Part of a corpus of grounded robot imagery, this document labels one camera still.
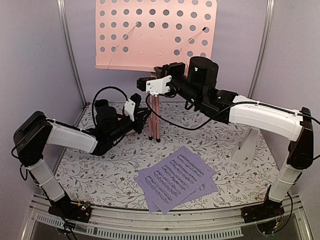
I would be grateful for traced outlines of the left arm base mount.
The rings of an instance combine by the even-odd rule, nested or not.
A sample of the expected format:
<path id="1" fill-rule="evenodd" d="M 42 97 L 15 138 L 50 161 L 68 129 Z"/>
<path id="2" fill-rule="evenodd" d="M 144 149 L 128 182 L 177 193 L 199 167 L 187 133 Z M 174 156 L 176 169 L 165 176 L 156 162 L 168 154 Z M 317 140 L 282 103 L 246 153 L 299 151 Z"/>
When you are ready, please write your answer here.
<path id="1" fill-rule="evenodd" d="M 69 200 L 60 199 L 50 204 L 48 213 L 58 216 L 63 220 L 88 223 L 91 218 L 92 208 L 83 204 L 78 205 L 77 203 Z"/>

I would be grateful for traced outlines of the pink music stand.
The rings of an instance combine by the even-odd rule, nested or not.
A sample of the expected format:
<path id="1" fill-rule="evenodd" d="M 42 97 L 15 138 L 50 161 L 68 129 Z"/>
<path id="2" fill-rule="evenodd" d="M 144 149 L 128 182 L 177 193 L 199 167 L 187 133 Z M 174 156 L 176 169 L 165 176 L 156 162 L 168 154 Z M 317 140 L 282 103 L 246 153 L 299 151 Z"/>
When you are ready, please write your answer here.
<path id="1" fill-rule="evenodd" d="M 97 69 L 149 72 L 154 67 L 212 55 L 215 0 L 98 0 L 95 9 Z M 158 96 L 148 95 L 153 114 L 149 137 L 160 139 Z"/>

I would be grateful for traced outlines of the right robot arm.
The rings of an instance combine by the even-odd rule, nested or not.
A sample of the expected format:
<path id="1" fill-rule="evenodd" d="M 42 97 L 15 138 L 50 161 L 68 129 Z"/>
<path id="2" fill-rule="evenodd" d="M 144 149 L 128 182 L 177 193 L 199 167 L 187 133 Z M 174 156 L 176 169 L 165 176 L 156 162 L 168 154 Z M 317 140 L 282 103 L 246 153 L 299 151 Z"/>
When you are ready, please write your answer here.
<path id="1" fill-rule="evenodd" d="M 314 132 L 308 108 L 285 109 L 236 92 L 216 89 L 219 66 L 203 56 L 190 58 L 188 72 L 183 62 L 156 67 L 157 77 L 141 77 L 137 88 L 150 96 L 181 96 L 186 107 L 199 111 L 211 120 L 224 124 L 242 124 L 275 133 L 287 138 L 288 156 L 276 180 L 270 185 L 265 202 L 259 206 L 262 218 L 269 218 L 278 210 L 287 191 L 309 168 L 314 156 Z"/>

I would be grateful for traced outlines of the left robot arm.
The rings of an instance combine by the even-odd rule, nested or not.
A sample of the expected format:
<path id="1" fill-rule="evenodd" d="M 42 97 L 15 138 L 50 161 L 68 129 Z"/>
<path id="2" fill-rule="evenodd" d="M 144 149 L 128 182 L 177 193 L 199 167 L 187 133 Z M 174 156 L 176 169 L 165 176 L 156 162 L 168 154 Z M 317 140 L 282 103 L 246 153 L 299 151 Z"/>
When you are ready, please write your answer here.
<path id="1" fill-rule="evenodd" d="M 53 173 L 53 164 L 45 156 L 54 150 L 71 148 L 93 156 L 103 156 L 114 148 L 127 133 L 140 134 L 151 111 L 141 107 L 137 93 L 127 98 L 121 113 L 106 99 L 94 99 L 91 105 L 92 128 L 80 129 L 49 119 L 41 111 L 35 111 L 13 135 L 11 154 L 18 159 L 36 184 L 55 202 L 55 209 L 63 216 L 74 213 L 74 205 Z"/>

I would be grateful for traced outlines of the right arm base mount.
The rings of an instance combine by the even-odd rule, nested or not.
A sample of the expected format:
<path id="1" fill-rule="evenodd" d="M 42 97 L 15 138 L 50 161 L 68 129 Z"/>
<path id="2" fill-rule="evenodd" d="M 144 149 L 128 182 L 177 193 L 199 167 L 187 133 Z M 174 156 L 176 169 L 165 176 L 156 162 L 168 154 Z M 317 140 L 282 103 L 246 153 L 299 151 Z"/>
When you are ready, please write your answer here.
<path id="1" fill-rule="evenodd" d="M 265 200 L 261 204 L 243 207 L 241 209 L 241 217 L 245 223 L 262 221 L 269 218 L 274 218 L 283 215 L 285 210 L 282 202 Z"/>

